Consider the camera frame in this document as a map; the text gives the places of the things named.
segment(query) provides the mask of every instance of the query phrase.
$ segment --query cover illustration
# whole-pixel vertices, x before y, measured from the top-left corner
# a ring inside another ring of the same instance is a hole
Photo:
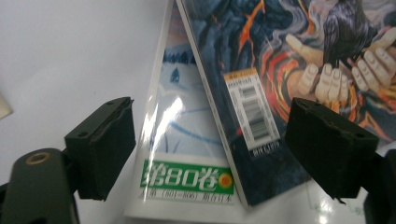
[[[245,205],[309,178],[282,141],[293,97],[358,123],[380,146],[396,139],[395,1],[177,2]]]

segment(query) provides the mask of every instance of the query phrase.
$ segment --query white surface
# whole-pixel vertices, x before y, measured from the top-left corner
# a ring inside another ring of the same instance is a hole
[[[64,149],[64,136],[106,101],[131,96],[136,137],[166,1],[0,0],[0,185],[20,156]],[[80,221],[153,223],[122,213],[134,154],[105,203],[78,199]]]

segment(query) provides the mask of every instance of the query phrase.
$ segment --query white barcode label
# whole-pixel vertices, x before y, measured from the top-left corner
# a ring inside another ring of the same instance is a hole
[[[232,72],[224,75],[224,79],[247,148],[253,150],[279,139],[279,132],[256,69]]]

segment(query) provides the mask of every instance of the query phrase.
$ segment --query comic book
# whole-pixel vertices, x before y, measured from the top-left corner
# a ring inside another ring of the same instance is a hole
[[[11,107],[9,107],[6,99],[0,93],[0,119],[9,115],[11,112],[12,112]]]
[[[246,209],[230,174],[191,45],[169,1],[125,216],[205,223],[364,221],[365,192],[345,206],[313,181]]]
[[[177,3],[243,205],[309,179],[283,140],[293,97],[395,140],[395,1]]]

